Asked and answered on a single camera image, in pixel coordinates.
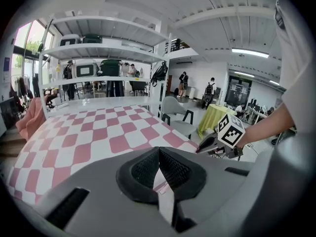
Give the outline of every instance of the white cube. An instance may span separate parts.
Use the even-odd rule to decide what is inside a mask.
[[[244,134],[245,129],[237,117],[226,114],[218,121],[218,140],[230,148],[234,148]]]

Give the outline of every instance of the trees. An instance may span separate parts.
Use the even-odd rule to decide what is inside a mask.
[[[28,40],[26,43],[26,49],[29,51],[34,51],[37,52],[40,46],[39,41],[32,41],[31,39]],[[22,55],[18,55],[15,60],[15,67],[16,68],[21,68],[22,67]]]

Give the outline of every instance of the pink checkered tablecloth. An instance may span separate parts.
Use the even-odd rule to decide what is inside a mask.
[[[156,146],[192,153],[198,147],[141,106],[51,117],[22,149],[7,186],[13,196],[35,204],[89,163]]]

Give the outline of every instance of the green tablecloth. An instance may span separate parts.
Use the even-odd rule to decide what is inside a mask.
[[[218,121],[226,114],[229,113],[231,115],[235,115],[236,112],[226,108],[224,106],[217,106],[217,105],[209,105],[202,118],[200,124],[198,125],[198,135],[200,138],[203,138],[203,132],[207,129],[214,129],[214,126],[217,125]]]

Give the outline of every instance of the white metal shelving unit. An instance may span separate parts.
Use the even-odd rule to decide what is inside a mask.
[[[80,43],[66,46],[58,46],[52,49],[43,50],[39,54],[39,92],[41,103],[46,118],[66,113],[76,113],[80,111],[96,110],[100,108],[116,107],[116,106],[130,106],[130,105],[143,105],[143,106],[159,106],[161,84],[160,88],[155,89],[151,95],[143,97],[109,97],[109,98],[95,98],[83,99],[75,101],[67,101],[52,110],[46,108],[44,102],[43,89],[61,86],[70,83],[79,83],[85,81],[146,81],[150,79],[144,78],[126,78],[126,77],[82,77],[74,79],[59,79],[48,84],[42,84],[42,66],[43,56],[49,55],[59,61],[76,60],[76,59],[119,59],[127,61],[135,61],[146,64],[154,64],[162,61],[169,63],[168,56],[159,56],[152,52],[145,51],[143,48],[137,48],[138,44],[153,49],[154,46],[162,43],[163,41],[169,42],[171,46],[171,38],[150,29],[148,27],[136,24],[134,22],[102,16],[76,16],[67,17],[62,19],[52,20],[47,24],[42,42],[45,43],[49,27],[53,25],[62,34],[77,34],[84,37],[86,34],[95,33],[103,38],[116,40],[115,42],[109,41],[108,43]],[[123,41],[128,41],[128,44],[123,45]]]

